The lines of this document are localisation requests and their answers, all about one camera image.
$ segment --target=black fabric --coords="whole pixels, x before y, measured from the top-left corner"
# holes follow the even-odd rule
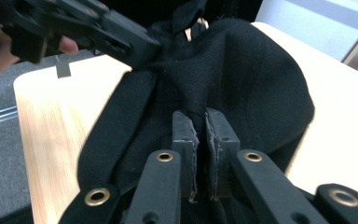
[[[188,42],[180,30],[195,22],[200,9],[187,18],[178,15],[199,3],[192,1],[173,14],[173,21],[150,27],[162,50],[147,67],[120,81],[83,147],[78,182],[82,189],[110,183],[122,195],[130,192],[148,155],[171,147],[172,113],[184,109],[200,144],[198,203],[182,202],[182,221],[248,223],[256,220],[251,207],[235,212],[246,207],[244,202],[210,201],[205,108],[226,116],[241,148],[268,153],[284,170],[312,119],[313,104],[295,60],[247,21],[216,21]]]

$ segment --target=black strap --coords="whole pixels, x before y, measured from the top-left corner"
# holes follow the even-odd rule
[[[109,182],[114,167],[136,134],[156,82],[147,71],[123,76],[81,151],[77,168],[81,189]]]

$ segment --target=gray wall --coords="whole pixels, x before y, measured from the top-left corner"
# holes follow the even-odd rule
[[[358,40],[358,0],[264,0],[256,21],[343,61]]]

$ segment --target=wooden table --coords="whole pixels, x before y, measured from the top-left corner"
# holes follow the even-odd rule
[[[264,24],[298,62],[309,84],[315,116],[290,169],[292,182],[313,193],[323,183],[358,190],[358,72]],[[14,83],[35,223],[57,223],[79,189],[79,150],[125,71],[107,56],[71,63],[71,77],[54,67]]]

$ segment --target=black plastic bracket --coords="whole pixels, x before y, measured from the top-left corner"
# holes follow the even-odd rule
[[[12,53],[32,63],[40,62],[47,47],[58,50],[55,40],[63,35],[132,68],[150,62],[160,49],[144,27],[96,0],[0,0],[0,11]]]
[[[193,122],[182,110],[172,115],[172,150],[182,157],[182,197],[190,201],[197,194],[197,147],[199,139]]]
[[[180,223],[181,156],[158,150],[147,159],[125,224]]]
[[[266,154],[241,150],[232,167],[261,223],[328,223]]]
[[[358,223],[358,192],[338,184],[321,185],[314,206],[330,223]]]
[[[209,160],[209,188],[211,199],[231,196],[231,187],[228,182],[229,161],[231,156],[240,151],[240,139],[234,133],[223,113],[206,109],[206,133]]]

